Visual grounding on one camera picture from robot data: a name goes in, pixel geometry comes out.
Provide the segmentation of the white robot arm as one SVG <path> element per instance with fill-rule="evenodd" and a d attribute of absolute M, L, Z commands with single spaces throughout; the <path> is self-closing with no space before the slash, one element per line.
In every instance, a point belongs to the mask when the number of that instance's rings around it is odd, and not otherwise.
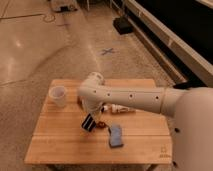
<path fill-rule="evenodd" d="M 213 171 L 213 88 L 114 87 L 92 72 L 78 88 L 86 111 L 118 104 L 174 119 L 174 171 Z"/>

